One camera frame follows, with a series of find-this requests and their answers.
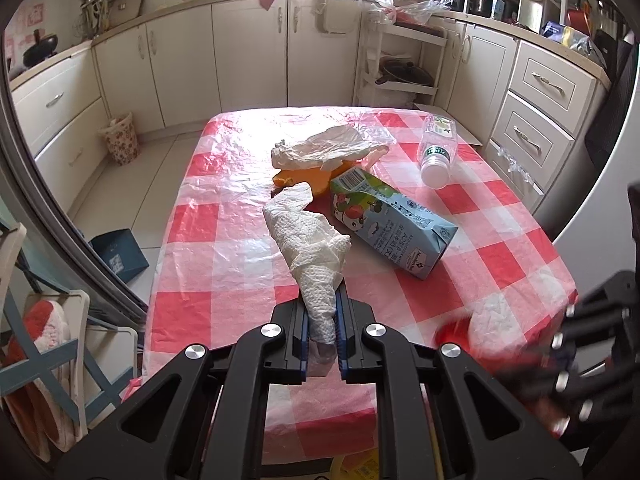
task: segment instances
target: blue box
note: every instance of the blue box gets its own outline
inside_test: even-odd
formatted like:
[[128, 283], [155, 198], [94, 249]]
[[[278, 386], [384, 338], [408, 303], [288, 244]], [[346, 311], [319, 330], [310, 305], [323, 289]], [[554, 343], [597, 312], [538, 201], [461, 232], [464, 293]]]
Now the blue box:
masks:
[[98, 235], [89, 245], [123, 282], [133, 280], [149, 263], [130, 229]]
[[393, 263], [425, 279], [456, 225], [360, 168], [331, 181], [334, 216]]

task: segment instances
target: wooden countertop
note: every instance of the wooden countertop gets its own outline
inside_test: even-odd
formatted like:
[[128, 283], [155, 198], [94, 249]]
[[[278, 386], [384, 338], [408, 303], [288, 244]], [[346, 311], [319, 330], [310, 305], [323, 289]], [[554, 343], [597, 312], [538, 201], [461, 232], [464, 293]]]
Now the wooden countertop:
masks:
[[[92, 46], [99, 44], [121, 32], [124, 32], [127, 29], [137, 27], [142, 23], [149, 22], [150, 20], [154, 20], [156, 18], [160, 18], [162, 16], [166, 16], [173, 12], [179, 12], [180, 10], [187, 10], [193, 7], [199, 7], [202, 5], [210, 5], [219, 2], [228, 2], [231, 0], [193, 0], [191, 2], [185, 2], [181, 4], [177, 4], [174, 6], [163, 7], [162, 9], [155, 10], [153, 12], [148, 12], [147, 14], [143, 14], [133, 20], [130, 20], [127, 23], [123, 23], [122, 25], [112, 28], [107, 32], [97, 36], [92, 41], [85, 41], [79, 45], [73, 46], [64, 52], [60, 52], [49, 59], [44, 60], [42, 63], [39, 63], [35, 67], [27, 70], [23, 74], [20, 74], [17, 78], [10, 82], [9, 88], [13, 91], [15, 88], [20, 86], [21, 84], [28, 81], [31, 77], [39, 74], [43, 70], [55, 65], [56, 63], [66, 59], [68, 57], [72, 57], [83, 50], [87, 50]], [[597, 78], [607, 89], [610, 89], [611, 81], [607, 77], [607, 73], [605, 70], [594, 63], [593, 61], [587, 59], [586, 57], [574, 52], [573, 50], [556, 43], [548, 38], [544, 38], [535, 32], [531, 32], [530, 30], [525, 30], [523, 28], [514, 27], [513, 25], [509, 25], [508, 23], [498, 22], [497, 20], [491, 20], [489, 18], [484, 18], [482, 16], [475, 16], [474, 14], [466, 14], [464, 12], [455, 12], [453, 10], [444, 10], [441, 12], [437, 12], [435, 16], [441, 16], [443, 18], [450, 18], [453, 20], [460, 20], [461, 22], [473, 23], [476, 25], [481, 25], [482, 27], [491, 28], [498, 32], [503, 32], [504, 34], [509, 34], [510, 36], [514, 36], [516, 38], [520, 38], [521, 40], [529, 41], [529, 43], [533, 43], [545, 50], [548, 50], [557, 56], [562, 57], [563, 59], [573, 63], [574, 65], [580, 67], [585, 72], [593, 75]]]

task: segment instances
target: plastic table cover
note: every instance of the plastic table cover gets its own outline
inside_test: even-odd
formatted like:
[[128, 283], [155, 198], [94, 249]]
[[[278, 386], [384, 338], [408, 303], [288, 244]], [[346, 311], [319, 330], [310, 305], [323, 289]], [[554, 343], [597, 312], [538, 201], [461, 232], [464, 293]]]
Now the plastic table cover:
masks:
[[[143, 380], [190, 343], [216, 348], [267, 322], [273, 307], [298, 295], [262, 206], [270, 199], [270, 151], [329, 126], [386, 128], [397, 140], [372, 173], [459, 226], [426, 280], [395, 268], [353, 236], [344, 268], [349, 295], [376, 319], [430, 344], [434, 331], [472, 313], [474, 351], [516, 351], [534, 342], [575, 301], [571, 275], [545, 233], [510, 188], [463, 140], [452, 182], [427, 188], [415, 163], [426, 113], [388, 108], [280, 108], [220, 114], [204, 128], [174, 211], [154, 279]], [[331, 218], [330, 203], [316, 200]], [[263, 463], [349, 454], [376, 446], [373, 385], [325, 378], [270, 389]]]

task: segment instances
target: green bottle label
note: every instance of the green bottle label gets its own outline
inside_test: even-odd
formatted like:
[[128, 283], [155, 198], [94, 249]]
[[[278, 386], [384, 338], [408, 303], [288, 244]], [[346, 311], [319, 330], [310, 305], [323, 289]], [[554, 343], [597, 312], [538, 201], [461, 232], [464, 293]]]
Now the green bottle label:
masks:
[[449, 152], [440, 146], [430, 146], [426, 150], [424, 150], [423, 159], [427, 158], [430, 155], [435, 155], [439, 153], [440, 155], [444, 155], [447, 157], [447, 160], [451, 162], [451, 157], [449, 156]]

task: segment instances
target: white bottle cap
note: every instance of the white bottle cap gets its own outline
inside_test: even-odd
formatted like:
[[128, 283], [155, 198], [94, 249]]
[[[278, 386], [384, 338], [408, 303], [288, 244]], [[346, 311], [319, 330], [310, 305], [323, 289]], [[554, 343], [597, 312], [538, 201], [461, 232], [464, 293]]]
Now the white bottle cap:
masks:
[[431, 155], [420, 168], [422, 181], [431, 189], [442, 189], [449, 183], [450, 165], [446, 157]]

